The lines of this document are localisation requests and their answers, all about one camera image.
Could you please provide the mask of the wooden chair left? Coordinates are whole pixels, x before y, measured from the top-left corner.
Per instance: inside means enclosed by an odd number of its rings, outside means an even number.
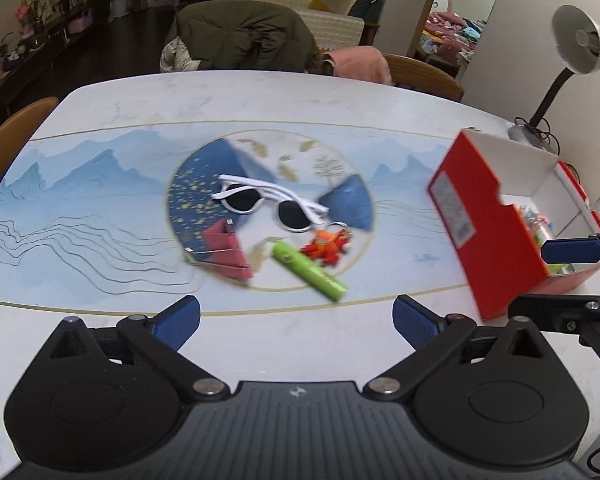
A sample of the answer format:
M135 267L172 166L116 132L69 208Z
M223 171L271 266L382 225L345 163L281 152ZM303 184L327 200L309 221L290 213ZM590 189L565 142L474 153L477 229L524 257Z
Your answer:
M58 104L59 99L54 96L38 100L18 110L0 125L0 183L18 154Z

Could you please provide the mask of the olive green jacket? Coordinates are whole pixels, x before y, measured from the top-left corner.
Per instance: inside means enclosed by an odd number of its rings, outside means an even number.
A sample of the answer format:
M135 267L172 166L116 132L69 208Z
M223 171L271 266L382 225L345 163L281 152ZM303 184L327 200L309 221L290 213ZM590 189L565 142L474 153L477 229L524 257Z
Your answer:
M176 12L159 68L163 73L311 73L320 61L312 32L294 10L263 1L214 0L193 3Z

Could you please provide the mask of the white frame sunglasses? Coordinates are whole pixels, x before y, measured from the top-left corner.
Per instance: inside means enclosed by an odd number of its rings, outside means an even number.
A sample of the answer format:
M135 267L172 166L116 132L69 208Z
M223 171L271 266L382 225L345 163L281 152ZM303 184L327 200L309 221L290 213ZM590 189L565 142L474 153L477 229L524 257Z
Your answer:
M286 231L303 233L324 226L329 208L301 197L273 182L221 174L221 189L211 195L233 214L254 214L263 206L270 207L274 219Z

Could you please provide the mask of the pink towel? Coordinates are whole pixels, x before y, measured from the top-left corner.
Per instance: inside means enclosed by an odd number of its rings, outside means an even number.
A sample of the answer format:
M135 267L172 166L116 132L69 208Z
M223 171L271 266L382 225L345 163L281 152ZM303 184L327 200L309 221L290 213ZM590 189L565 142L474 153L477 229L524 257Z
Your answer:
M380 51L371 46L357 46L328 51L323 55L323 75L392 85L390 68Z

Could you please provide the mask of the red shoe box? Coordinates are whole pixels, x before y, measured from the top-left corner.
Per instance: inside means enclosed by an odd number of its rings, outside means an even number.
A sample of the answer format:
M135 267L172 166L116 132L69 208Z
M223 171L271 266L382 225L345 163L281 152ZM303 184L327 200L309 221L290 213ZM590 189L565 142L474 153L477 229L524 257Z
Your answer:
M520 294L559 295L598 270L578 263L556 274L519 212L526 206L550 224L555 238L600 233L583 188L556 155L474 129L461 131L428 184L454 245L480 316L504 315Z

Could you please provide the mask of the wooden chair right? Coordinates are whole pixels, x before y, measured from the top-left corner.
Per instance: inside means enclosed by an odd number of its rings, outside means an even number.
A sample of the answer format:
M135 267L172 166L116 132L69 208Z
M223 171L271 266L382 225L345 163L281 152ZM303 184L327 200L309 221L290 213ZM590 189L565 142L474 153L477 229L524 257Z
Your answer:
M460 83L430 64L403 55L384 54L392 82L396 87L460 102L464 89Z

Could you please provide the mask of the red dragon keychain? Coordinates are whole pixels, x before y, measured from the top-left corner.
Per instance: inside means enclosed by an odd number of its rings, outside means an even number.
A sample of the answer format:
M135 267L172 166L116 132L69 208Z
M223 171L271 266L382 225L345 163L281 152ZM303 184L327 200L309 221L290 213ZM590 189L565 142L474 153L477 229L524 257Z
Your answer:
M352 231L345 223L332 222L326 228L317 230L300 252L321 266L336 266L347 252L351 240Z

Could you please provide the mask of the green white glue pen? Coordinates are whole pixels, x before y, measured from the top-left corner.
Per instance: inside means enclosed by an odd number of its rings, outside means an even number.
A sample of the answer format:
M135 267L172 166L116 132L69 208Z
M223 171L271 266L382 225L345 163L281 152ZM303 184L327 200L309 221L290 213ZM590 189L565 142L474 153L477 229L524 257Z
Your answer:
M576 270L571 263L547 263L545 266L552 275L567 275Z

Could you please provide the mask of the green lip balm stick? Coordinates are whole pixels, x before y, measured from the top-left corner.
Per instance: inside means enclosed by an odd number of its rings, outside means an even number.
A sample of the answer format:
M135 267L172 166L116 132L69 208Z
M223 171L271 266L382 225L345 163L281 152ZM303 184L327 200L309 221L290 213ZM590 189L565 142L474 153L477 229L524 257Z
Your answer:
M347 292L346 285L283 240L274 244L272 256L289 272L333 302L338 302Z

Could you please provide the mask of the wooden chair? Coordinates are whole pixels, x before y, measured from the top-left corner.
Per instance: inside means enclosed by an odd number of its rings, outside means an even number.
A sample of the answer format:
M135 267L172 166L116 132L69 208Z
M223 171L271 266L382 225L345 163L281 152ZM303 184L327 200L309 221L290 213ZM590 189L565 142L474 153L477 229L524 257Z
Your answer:
M392 82L396 87L460 102L464 89L460 83L430 64L403 55L384 54Z
M18 110L0 125L0 183L18 154L58 104L59 99L54 96L38 100Z

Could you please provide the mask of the white desk lamp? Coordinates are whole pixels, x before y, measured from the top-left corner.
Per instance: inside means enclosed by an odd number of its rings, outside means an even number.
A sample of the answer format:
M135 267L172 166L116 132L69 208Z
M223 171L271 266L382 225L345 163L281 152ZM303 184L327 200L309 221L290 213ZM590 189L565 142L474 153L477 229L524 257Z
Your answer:
M600 71L600 24L577 6L564 4L552 16L552 33L565 67L554 79L531 118L516 117L508 129L508 136L512 141L559 155L560 144L550 133L546 114L571 77Z

